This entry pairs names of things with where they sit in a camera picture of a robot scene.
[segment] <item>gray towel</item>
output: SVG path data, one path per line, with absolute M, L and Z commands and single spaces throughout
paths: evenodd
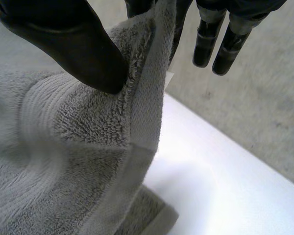
M 139 190 L 158 145 L 174 15 L 175 1 L 160 0 L 110 30 L 130 64 L 118 95 L 47 57 L 40 65 L 35 47 L 0 28 L 11 44 L 20 40 L 0 49 L 0 235 L 167 232 L 174 211 Z

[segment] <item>gray floor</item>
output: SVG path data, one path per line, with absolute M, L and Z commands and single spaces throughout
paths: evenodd
M 123 0 L 90 3 L 105 26 L 126 19 Z M 222 77 L 211 72 L 213 61 L 205 69 L 192 64 L 198 24 L 193 2 L 167 92 L 294 182 L 294 0 L 253 30 Z

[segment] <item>terry cloth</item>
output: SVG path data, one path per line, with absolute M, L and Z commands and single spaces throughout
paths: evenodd
M 167 232 L 175 212 L 140 189 L 158 146 L 174 19 L 175 1 L 160 0 L 109 30 L 130 66 L 118 95 L 41 63 L 0 26 L 0 235 Z M 140 211 L 150 226 L 134 216 L 144 229 L 130 228 Z

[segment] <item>white table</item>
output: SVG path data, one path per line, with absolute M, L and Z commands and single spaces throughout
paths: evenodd
M 294 235 L 294 185 L 168 95 L 145 185 L 178 211 L 171 235 Z

